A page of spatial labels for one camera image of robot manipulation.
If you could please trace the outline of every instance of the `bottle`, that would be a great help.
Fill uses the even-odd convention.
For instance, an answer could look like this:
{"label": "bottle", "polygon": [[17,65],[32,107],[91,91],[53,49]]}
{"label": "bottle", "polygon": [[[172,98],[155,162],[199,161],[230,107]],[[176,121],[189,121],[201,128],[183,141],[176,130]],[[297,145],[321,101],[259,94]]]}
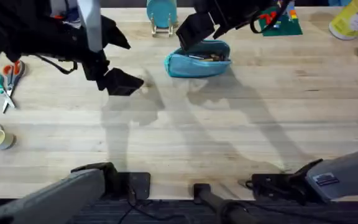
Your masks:
{"label": "bottle", "polygon": [[358,0],[352,0],[330,23],[329,31],[341,40],[358,36]]}

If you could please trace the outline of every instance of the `cable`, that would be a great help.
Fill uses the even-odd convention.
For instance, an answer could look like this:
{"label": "cable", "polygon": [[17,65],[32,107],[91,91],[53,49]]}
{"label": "cable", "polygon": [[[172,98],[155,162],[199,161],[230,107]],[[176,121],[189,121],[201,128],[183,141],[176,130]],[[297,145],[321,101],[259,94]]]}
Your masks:
{"label": "cable", "polygon": [[[151,214],[149,214],[149,213],[147,213],[147,212],[141,210],[141,209],[138,207],[138,206],[139,206],[139,201],[138,201],[138,199],[137,199],[137,197],[136,197],[136,192],[135,192],[135,190],[134,190],[131,186],[129,186],[129,190],[131,191],[130,194],[132,194],[132,195],[134,196],[135,204],[134,204],[134,205],[131,204],[130,201],[129,201],[129,199],[127,199],[127,203],[128,203],[128,205],[129,205],[131,208],[128,209],[128,211],[127,211],[125,214],[123,214],[123,216],[119,219],[119,221],[117,222],[117,224],[121,224],[121,223],[124,221],[125,217],[127,217],[128,214],[130,214],[130,212],[131,212],[132,210],[135,210],[135,211],[139,212],[140,214],[142,214],[142,215],[144,215],[144,216],[146,216],[146,217],[149,217],[149,218],[151,218],[151,219],[154,219],[154,220],[160,221],[160,222],[161,222],[161,221],[169,221],[169,220],[172,220],[172,219],[174,219],[174,218],[185,218],[185,219],[187,220],[188,224],[192,224],[191,219],[190,219],[187,215],[185,215],[185,214],[169,215],[169,216],[167,216],[167,217],[158,217],[158,216],[151,215]],[[144,205],[144,207],[147,207],[147,206],[149,206],[149,205],[152,204],[152,203],[153,203],[153,201],[151,201],[151,202],[149,202],[148,204]]]}
{"label": "cable", "polygon": [[307,218],[307,219],[310,219],[310,220],[316,220],[316,221],[332,223],[332,224],[348,224],[346,222],[330,220],[328,218],[323,218],[323,217],[316,217],[314,215],[304,215],[304,214],[299,214],[299,213],[294,213],[294,212],[287,212],[287,211],[277,210],[277,209],[274,209],[274,208],[268,208],[268,207],[265,207],[263,205],[258,205],[256,203],[248,202],[248,201],[242,201],[241,203],[247,203],[247,204],[249,204],[251,206],[257,207],[259,209],[262,209],[262,210],[265,210],[265,211],[268,211],[268,212],[281,213],[283,215],[288,215],[288,216],[293,216],[293,217]]}

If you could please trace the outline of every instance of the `black cable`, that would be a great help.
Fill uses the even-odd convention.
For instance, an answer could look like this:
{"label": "black cable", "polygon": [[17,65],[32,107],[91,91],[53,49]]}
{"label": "black cable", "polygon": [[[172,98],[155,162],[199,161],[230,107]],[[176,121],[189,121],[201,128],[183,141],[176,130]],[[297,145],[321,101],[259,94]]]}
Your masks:
{"label": "black cable", "polygon": [[281,213],[283,215],[288,215],[288,216],[293,216],[293,217],[300,217],[300,218],[307,218],[310,220],[316,220],[316,221],[320,221],[320,222],[325,222],[325,223],[332,223],[332,224],[348,224],[346,222],[341,222],[341,221],[336,221],[336,220],[331,220],[328,218],[323,218],[323,217],[317,217],[314,215],[304,215],[304,214],[299,214],[299,213],[295,213],[295,212],[287,212],[287,211],[282,211],[282,210],[277,210],[274,208],[268,208],[265,207],[263,205],[258,205],[256,203],[253,202],[248,202],[248,201],[242,201],[241,203],[247,203],[251,206],[257,207],[259,209],[268,211],[268,212],[275,212],[275,213]]}
{"label": "black cable", "polygon": [[41,56],[41,55],[38,55],[38,54],[34,54],[34,56],[38,57],[39,59],[43,60],[44,62],[47,62],[51,65],[53,65],[55,68],[57,68],[60,72],[62,72],[63,74],[65,75],[68,75],[70,74],[71,72],[75,71],[78,69],[78,64],[76,62],[73,62],[73,68],[70,69],[70,70],[65,70],[64,68],[62,68],[61,66],[57,65],[56,63],[54,63],[53,61]]}
{"label": "black cable", "polygon": [[[131,208],[125,214],[123,214],[123,216],[119,219],[117,224],[121,224],[124,221],[125,217],[127,217],[128,214],[130,214],[130,212],[132,210],[135,210],[135,211],[139,212],[140,214],[145,215],[146,217],[149,217],[151,219],[154,219],[154,220],[160,221],[160,222],[161,221],[169,221],[169,220],[172,220],[174,218],[185,218],[187,220],[188,224],[192,224],[191,219],[185,214],[169,215],[169,216],[166,216],[166,217],[158,217],[158,216],[151,215],[151,214],[141,210],[140,208],[138,208],[139,201],[138,201],[138,199],[136,197],[135,190],[132,187],[129,187],[129,190],[131,191],[129,193],[134,196],[135,204],[133,205],[133,204],[130,203],[129,199],[127,200],[127,203]],[[146,204],[145,207],[149,206],[151,203],[153,203],[153,201],[151,201],[148,204]]]}
{"label": "black cable", "polygon": [[128,211],[119,219],[117,224],[121,224],[124,221],[125,217],[127,217],[127,215],[129,215],[132,210],[133,210],[132,207],[130,209],[128,209]]}

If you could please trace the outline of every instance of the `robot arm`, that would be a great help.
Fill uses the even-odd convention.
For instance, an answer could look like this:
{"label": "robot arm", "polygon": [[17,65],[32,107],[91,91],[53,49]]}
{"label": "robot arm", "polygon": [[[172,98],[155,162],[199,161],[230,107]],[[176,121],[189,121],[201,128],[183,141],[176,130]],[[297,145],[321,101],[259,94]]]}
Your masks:
{"label": "robot arm", "polygon": [[[82,21],[79,28],[51,17],[63,11],[62,5],[66,11],[75,3]],[[108,44],[130,48],[116,23],[100,15],[98,0],[0,0],[0,53],[4,52],[10,61],[35,55],[63,73],[75,70],[79,62],[86,79],[96,81],[99,90],[107,88],[110,95],[130,95],[143,81],[117,68],[108,70],[109,61],[103,51]],[[73,62],[74,67],[66,71],[45,56]]]}
{"label": "robot arm", "polygon": [[269,25],[257,31],[254,22],[262,11],[276,6],[277,0],[195,0],[196,13],[188,16],[177,30],[180,45],[184,50],[188,50],[211,34],[217,39],[233,28],[240,29],[248,24],[254,33],[261,33],[274,26],[291,1],[283,0],[277,16]]}

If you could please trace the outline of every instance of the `wooden tabletop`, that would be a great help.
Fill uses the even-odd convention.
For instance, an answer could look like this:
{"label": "wooden tabletop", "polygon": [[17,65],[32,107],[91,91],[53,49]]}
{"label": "wooden tabletop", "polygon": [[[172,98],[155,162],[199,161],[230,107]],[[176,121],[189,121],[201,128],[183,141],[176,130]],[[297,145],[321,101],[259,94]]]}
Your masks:
{"label": "wooden tabletop", "polygon": [[[0,198],[111,161],[119,171],[150,172],[150,198],[191,198],[192,184],[204,182],[222,197],[250,199],[237,181],[253,173],[294,172],[358,151],[358,39],[329,33],[339,11],[299,7],[300,36],[231,30],[221,37],[232,49],[227,73],[179,79],[163,67],[176,36],[153,38],[145,9],[103,9],[132,46],[106,47],[111,68],[147,84],[131,97],[109,97],[82,69],[64,75],[22,57],[29,69],[13,97],[20,109],[2,114],[0,96],[0,123],[17,136],[0,151]],[[192,12],[178,9],[178,20]],[[0,71],[7,63],[0,56]]]}

